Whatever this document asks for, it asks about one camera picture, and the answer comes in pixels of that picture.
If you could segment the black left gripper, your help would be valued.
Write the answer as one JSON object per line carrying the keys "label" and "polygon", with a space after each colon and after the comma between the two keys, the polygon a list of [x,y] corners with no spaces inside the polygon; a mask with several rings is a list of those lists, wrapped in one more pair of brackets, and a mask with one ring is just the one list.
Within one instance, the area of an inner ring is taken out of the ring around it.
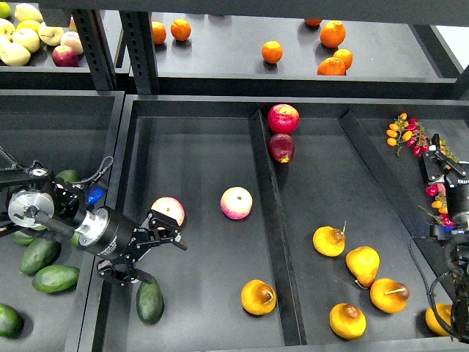
{"label": "black left gripper", "polygon": [[136,244],[140,257],[151,248],[167,243],[183,251],[188,249],[177,221],[156,210],[151,210],[140,225],[109,207],[98,208],[95,215],[104,220],[104,228],[99,230],[99,237],[94,242],[94,254],[104,259],[97,264],[97,273],[106,282],[120,286],[154,282],[152,275],[135,267],[133,255],[119,257]]}

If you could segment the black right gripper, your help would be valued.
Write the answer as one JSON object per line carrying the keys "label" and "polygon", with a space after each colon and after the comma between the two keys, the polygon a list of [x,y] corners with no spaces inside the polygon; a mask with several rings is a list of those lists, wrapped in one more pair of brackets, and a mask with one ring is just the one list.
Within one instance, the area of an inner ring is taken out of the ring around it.
{"label": "black right gripper", "polygon": [[434,134],[419,161],[425,183],[445,183],[448,214],[453,222],[468,222],[468,179],[462,164],[443,154],[440,136]]}

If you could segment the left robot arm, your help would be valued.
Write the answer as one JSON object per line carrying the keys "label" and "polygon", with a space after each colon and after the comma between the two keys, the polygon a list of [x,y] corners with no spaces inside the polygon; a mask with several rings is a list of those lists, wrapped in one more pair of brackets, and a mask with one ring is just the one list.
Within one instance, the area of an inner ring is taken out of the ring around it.
{"label": "left robot arm", "polygon": [[137,224],[108,206],[95,207],[89,195],[111,168],[110,155],[91,177],[76,182],[56,176],[39,161],[24,166],[5,150],[1,157],[10,163],[1,170],[1,189],[7,192],[2,235],[15,231],[38,235],[41,227],[66,239],[78,235],[79,249],[99,258],[98,275],[121,285],[151,282],[151,275],[136,267],[151,248],[170,243],[187,249],[181,226],[161,212],[150,210]]}

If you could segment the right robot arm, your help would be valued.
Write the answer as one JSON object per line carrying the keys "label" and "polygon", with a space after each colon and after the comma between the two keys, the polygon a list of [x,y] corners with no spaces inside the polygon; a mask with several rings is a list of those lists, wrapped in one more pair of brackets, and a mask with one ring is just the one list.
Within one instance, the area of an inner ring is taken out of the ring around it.
{"label": "right robot arm", "polygon": [[[426,298],[437,326],[451,338],[468,343],[468,162],[456,161],[446,150],[436,133],[427,139],[421,150],[419,167],[424,185],[443,186],[444,198],[451,225],[427,224],[410,231],[411,238],[429,241],[438,246],[437,274],[432,282],[423,279]],[[442,285],[450,291],[448,317],[438,312],[435,287]]]}

